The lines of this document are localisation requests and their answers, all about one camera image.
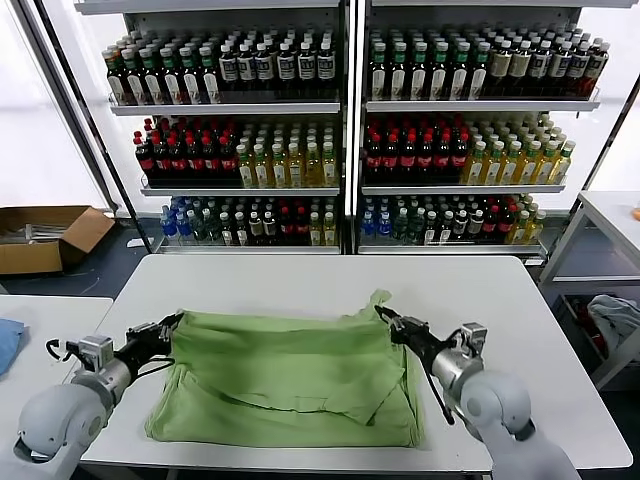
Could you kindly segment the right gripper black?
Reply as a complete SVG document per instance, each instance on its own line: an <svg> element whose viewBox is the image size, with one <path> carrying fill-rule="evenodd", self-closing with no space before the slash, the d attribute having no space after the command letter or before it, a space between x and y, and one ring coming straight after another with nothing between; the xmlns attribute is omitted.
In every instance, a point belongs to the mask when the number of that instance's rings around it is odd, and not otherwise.
<svg viewBox="0 0 640 480"><path fill-rule="evenodd" d="M375 305L374 309L388 326L391 341L408 347L422 363L432 363L443 350L443 341L430 332L427 322L402 316L383 305Z"/></svg>

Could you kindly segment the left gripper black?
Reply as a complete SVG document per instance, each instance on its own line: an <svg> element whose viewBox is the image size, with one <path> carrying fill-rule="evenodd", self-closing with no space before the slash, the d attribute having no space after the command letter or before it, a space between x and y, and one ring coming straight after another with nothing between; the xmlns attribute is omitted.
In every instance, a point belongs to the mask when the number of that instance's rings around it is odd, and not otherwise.
<svg viewBox="0 0 640 480"><path fill-rule="evenodd" d="M118 350L118 359L130 373L140 369L156 356L168 354L168 343L183 317L183 312L166 316L156 323L146 323L126 332L126 343Z"/></svg>

